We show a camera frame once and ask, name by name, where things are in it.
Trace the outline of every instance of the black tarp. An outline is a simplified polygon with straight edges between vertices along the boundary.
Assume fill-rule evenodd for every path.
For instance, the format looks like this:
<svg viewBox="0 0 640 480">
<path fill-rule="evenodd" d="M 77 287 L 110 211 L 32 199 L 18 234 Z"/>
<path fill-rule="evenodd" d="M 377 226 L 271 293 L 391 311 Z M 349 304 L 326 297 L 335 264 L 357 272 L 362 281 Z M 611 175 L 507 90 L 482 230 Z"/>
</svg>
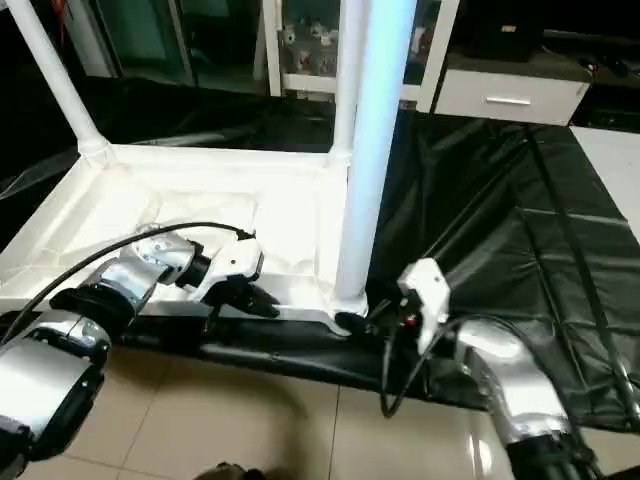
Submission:
<svg viewBox="0 0 640 480">
<path fill-rule="evenodd" d="M 327 104 L 139 80 L 87 81 L 80 89 L 99 129 L 116 143 L 203 132 L 220 133 L 205 145 L 229 148 L 327 151 L 331 142 Z M 0 133 L 10 165 L 0 179 L 64 149 L 67 164 L 76 158 L 48 92 L 36 93 L 26 107 L 13 101 L 4 109 L 13 121 Z M 57 178 L 2 200 L 1 208 L 20 210 L 24 221 Z M 8 223 L 4 236 L 19 226 Z M 640 431 L 632 411 L 640 401 L 640 247 L 570 130 L 401 112 L 370 271 L 372 297 L 422 255 L 443 269 L 454 315 L 491 314 L 526 333 L 553 365 L 580 423 Z M 123 343 L 379 387 L 375 342 L 339 338 L 306 322 L 233 320 L 206 338 L 200 327 L 196 319 L 144 317 Z M 399 356 L 394 377 L 407 369 Z M 416 385 L 413 396 L 483 407 L 473 383 L 447 361 L 434 362 L 429 375 L 428 395 Z"/>
</svg>

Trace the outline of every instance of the cabinet drawer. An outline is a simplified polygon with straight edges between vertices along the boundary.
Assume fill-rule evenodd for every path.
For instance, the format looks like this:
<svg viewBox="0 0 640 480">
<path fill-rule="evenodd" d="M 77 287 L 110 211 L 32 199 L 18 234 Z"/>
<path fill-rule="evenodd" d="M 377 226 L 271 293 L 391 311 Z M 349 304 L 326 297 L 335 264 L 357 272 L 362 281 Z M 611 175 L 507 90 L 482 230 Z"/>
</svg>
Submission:
<svg viewBox="0 0 640 480">
<path fill-rule="evenodd" d="M 447 70 L 436 113 L 567 125 L 587 88 L 568 80 Z"/>
</svg>

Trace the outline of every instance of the drawer handle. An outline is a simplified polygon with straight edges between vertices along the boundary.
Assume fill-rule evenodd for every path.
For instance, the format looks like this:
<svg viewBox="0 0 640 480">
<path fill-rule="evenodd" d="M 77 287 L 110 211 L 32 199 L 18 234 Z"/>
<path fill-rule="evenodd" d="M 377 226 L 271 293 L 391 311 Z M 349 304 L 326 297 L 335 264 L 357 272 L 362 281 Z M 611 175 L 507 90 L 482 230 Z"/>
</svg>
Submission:
<svg viewBox="0 0 640 480">
<path fill-rule="evenodd" d="M 485 98 L 487 103 L 501 103 L 503 105 L 519 105 L 521 107 L 530 107 L 531 100 L 520 100 L 517 98 L 505 98 L 505 97 L 487 97 Z"/>
</svg>

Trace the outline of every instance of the metal rod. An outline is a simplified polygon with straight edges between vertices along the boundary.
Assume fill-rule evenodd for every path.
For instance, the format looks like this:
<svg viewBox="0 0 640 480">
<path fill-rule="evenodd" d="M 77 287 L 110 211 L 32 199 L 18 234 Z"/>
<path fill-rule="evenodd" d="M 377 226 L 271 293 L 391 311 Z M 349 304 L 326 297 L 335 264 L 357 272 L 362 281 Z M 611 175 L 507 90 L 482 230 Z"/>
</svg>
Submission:
<svg viewBox="0 0 640 480">
<path fill-rule="evenodd" d="M 8 0 L 7 5 L 51 92 L 78 138 L 78 150 L 80 153 L 88 153 L 103 149 L 107 142 L 82 103 L 31 2 Z"/>
<path fill-rule="evenodd" d="M 372 0 L 335 297 L 364 297 L 416 0 Z"/>
<path fill-rule="evenodd" d="M 353 131 L 362 65 L 361 45 L 364 33 L 364 14 L 364 0 L 342 0 L 340 2 L 336 118 L 332 149 L 334 153 L 351 152 L 353 148 Z"/>
</svg>

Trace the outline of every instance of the tile floor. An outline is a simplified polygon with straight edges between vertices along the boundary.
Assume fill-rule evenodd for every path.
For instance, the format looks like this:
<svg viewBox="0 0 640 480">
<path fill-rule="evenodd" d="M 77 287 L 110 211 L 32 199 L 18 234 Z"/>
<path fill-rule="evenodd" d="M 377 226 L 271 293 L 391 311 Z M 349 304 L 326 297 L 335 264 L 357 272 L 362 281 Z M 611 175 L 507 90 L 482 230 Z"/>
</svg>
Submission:
<svg viewBox="0 0 640 480">
<path fill-rule="evenodd" d="M 638 463 L 639 437 L 587 436 L 605 473 Z M 66 455 L 22 478 L 190 480 L 221 461 L 287 480 L 511 478 L 485 414 L 408 401 L 385 420 L 373 393 L 128 349 Z"/>
</svg>

